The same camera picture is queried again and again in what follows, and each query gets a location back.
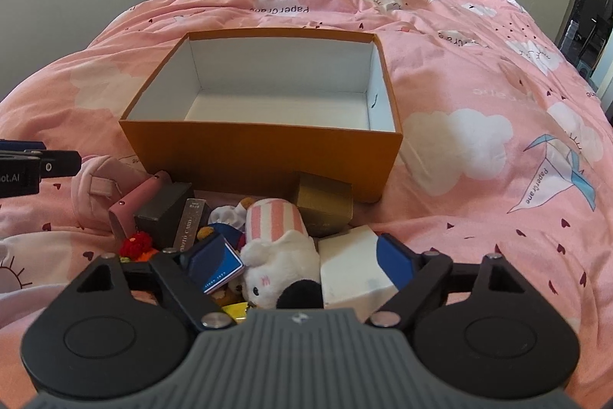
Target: blue card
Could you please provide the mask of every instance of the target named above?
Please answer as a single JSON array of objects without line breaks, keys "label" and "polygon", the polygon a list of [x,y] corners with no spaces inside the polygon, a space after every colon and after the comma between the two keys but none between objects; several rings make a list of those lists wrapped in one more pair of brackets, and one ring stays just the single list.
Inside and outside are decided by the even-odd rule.
[{"label": "blue card", "polygon": [[225,237],[218,234],[192,256],[188,265],[188,276],[204,293],[211,293],[243,270],[243,262]]}]

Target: pink striped plush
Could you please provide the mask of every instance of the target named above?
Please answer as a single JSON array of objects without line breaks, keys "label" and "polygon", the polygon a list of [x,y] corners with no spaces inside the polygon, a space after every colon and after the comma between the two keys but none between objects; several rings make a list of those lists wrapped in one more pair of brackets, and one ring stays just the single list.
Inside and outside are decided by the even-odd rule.
[{"label": "pink striped plush", "polygon": [[247,243],[259,238],[274,242],[292,229],[308,236],[298,208],[285,200],[266,198],[255,202],[247,210]]}]

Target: metal screw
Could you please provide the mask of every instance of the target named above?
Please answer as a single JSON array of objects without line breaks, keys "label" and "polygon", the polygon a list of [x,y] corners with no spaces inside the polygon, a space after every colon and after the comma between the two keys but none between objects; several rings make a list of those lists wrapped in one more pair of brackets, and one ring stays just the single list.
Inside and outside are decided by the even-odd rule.
[{"label": "metal screw", "polygon": [[210,312],[202,316],[202,325],[210,329],[222,329],[232,323],[232,318],[223,312]]},{"label": "metal screw", "polygon": [[376,327],[394,327],[400,323],[400,316],[396,312],[380,310],[370,316],[370,322]]}]

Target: white box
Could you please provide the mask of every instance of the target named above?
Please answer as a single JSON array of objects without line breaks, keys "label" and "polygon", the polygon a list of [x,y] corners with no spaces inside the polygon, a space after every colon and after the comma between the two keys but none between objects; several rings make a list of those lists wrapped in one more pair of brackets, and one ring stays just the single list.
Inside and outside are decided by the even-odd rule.
[{"label": "white box", "polygon": [[367,226],[320,240],[324,308],[352,308],[364,322],[398,290],[377,264],[378,236]]},{"label": "white box", "polygon": [[402,142],[376,35],[311,28],[187,34],[120,124],[148,171],[281,198],[306,172],[376,202]]}]

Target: dark gray box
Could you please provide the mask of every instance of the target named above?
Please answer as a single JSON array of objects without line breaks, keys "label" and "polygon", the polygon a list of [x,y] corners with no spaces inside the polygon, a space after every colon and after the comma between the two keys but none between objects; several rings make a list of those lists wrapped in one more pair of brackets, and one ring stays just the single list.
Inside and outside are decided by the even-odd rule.
[{"label": "dark gray box", "polygon": [[194,198],[190,182],[165,184],[134,214],[137,229],[152,237],[155,249],[163,250],[173,245],[188,198]]}]

